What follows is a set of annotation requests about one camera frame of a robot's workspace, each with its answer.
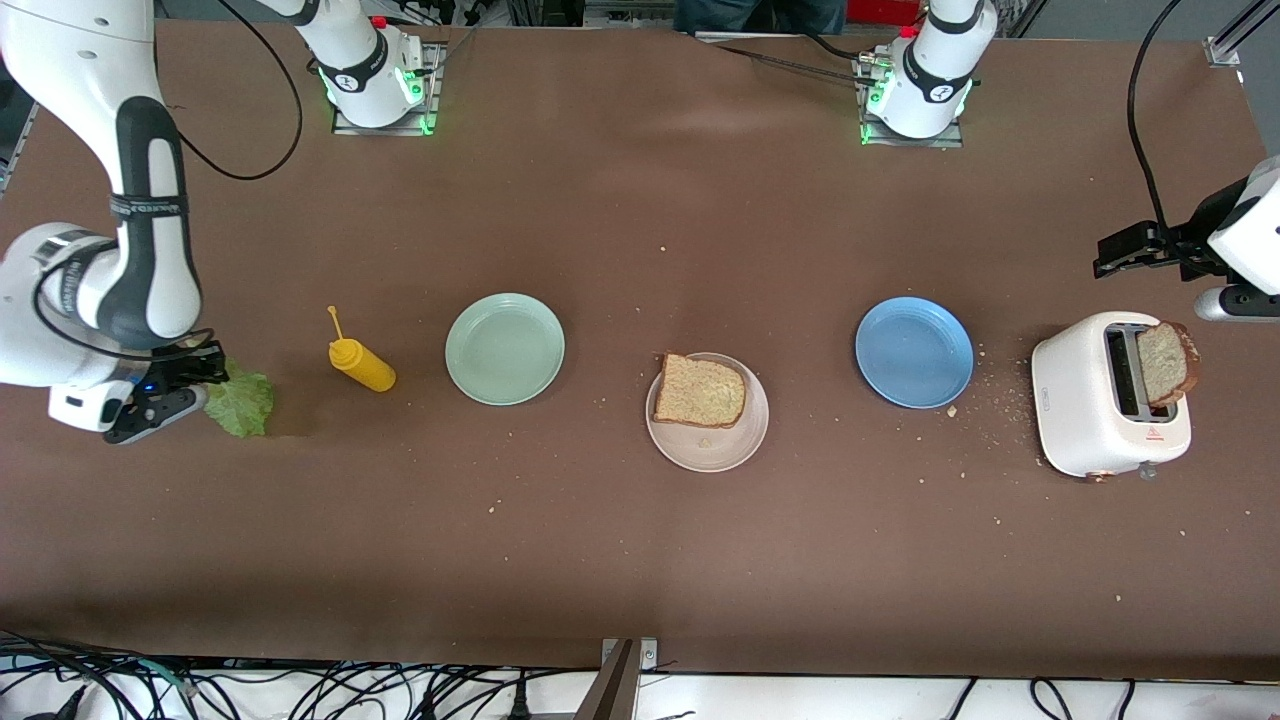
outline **plate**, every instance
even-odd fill
[[[946,405],[973,378],[969,333],[946,307],[920,297],[872,307],[858,325],[854,355],[867,383],[904,407]]]
[[[540,301],[504,292],[458,315],[444,342],[444,364],[467,397],[517,405],[547,389],[564,361],[564,329]]]
[[[645,402],[645,423],[649,424],[649,437],[668,460],[695,473],[723,473],[746,462],[760,443],[764,432],[769,429],[769,398],[764,396],[764,386],[746,365],[716,352],[694,352],[694,360],[714,360],[737,370],[746,380],[746,405],[742,416],[732,428],[704,429],[677,423],[655,423],[654,409],[658,405],[658,388],[662,387],[662,373],[649,387]]]

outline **white floor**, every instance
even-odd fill
[[[219,684],[232,697],[243,720],[285,720],[300,698],[316,684],[316,678],[289,675],[260,684],[236,684],[219,671]],[[239,671],[242,680],[265,680],[276,671]],[[367,687],[387,673],[370,671],[351,680]],[[494,679],[515,678],[513,673],[494,673]],[[586,694],[594,674],[573,673],[529,684],[532,712],[572,712]],[[429,675],[417,678],[410,687],[393,688],[369,697],[383,705],[365,702],[340,714],[343,720],[384,720],[406,717],[422,697]],[[163,680],[159,689],[168,685]],[[636,702],[636,720],[671,719],[692,711],[692,720],[940,720],[947,717],[964,688],[964,679],[916,678],[812,678],[812,676],[735,676],[735,675],[644,675]],[[1117,716],[1125,692],[1123,682],[1060,680],[1056,682],[1071,716],[1078,720],[1111,720]],[[0,717],[27,717],[52,712],[77,688],[78,680],[59,682],[52,674],[33,678],[0,696]],[[118,683],[146,716],[152,710],[150,694],[136,680]],[[198,685],[196,710],[206,720],[219,716],[209,705],[216,703],[228,712],[225,703],[209,685]],[[438,712],[445,720],[451,708],[470,693],[483,691],[479,683],[456,693]],[[508,689],[490,702],[479,717],[503,720],[511,710]],[[335,692],[325,697],[307,717],[329,717],[346,705],[352,693]],[[1042,702],[1061,716],[1056,701],[1041,689]],[[189,717],[175,693],[164,697],[165,717]],[[468,705],[454,717],[467,720],[477,705]],[[1210,683],[1138,683],[1126,720],[1268,720],[1280,715],[1280,687]],[[97,687],[86,693],[78,720],[118,720],[120,715],[108,694]],[[960,714],[961,719],[1046,720],[1032,703],[1027,680],[980,680]]]

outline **white toaster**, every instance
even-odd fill
[[[1068,475],[1105,478],[1169,462],[1192,445],[1187,398],[1147,405],[1138,333],[1160,320],[1100,313],[1036,346],[1036,421],[1050,464]]]

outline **red object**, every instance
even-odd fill
[[[919,0],[849,0],[847,19],[851,23],[886,26],[914,26],[920,14]]]

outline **blue plate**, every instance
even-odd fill
[[[886,300],[863,318],[854,340],[858,369],[872,388],[904,407],[940,407],[973,378],[964,325],[937,302]]]

